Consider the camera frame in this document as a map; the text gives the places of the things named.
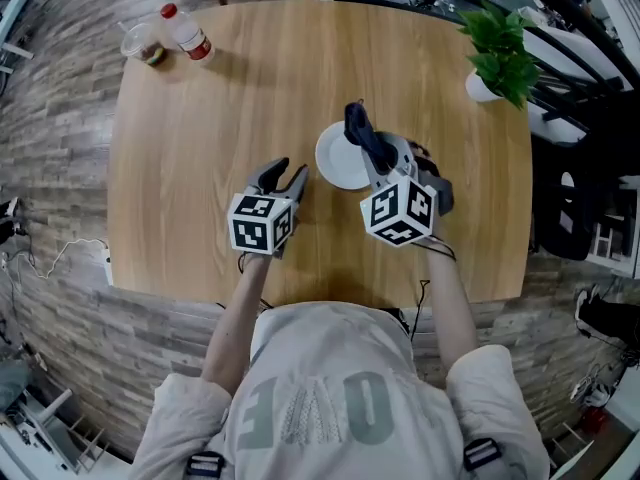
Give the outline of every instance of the red object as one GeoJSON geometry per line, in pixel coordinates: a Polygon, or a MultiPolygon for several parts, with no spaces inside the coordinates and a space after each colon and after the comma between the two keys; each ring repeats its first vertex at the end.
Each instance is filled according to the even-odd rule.
{"type": "Polygon", "coordinates": [[[582,415],[581,427],[588,434],[595,435],[600,432],[602,425],[607,421],[607,413],[602,407],[589,407],[582,415]]]}
{"type": "Polygon", "coordinates": [[[162,9],[160,9],[160,14],[166,20],[168,20],[169,18],[173,18],[177,12],[178,8],[176,7],[176,4],[167,4],[162,9]]]}

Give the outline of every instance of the bottle label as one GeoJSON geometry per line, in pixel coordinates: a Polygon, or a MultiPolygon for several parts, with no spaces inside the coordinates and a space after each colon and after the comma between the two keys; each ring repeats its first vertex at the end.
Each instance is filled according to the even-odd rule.
{"type": "Polygon", "coordinates": [[[193,36],[192,39],[186,43],[181,43],[180,48],[192,59],[200,60],[204,59],[211,51],[211,42],[204,35],[202,29],[198,30],[198,33],[193,36]]]}

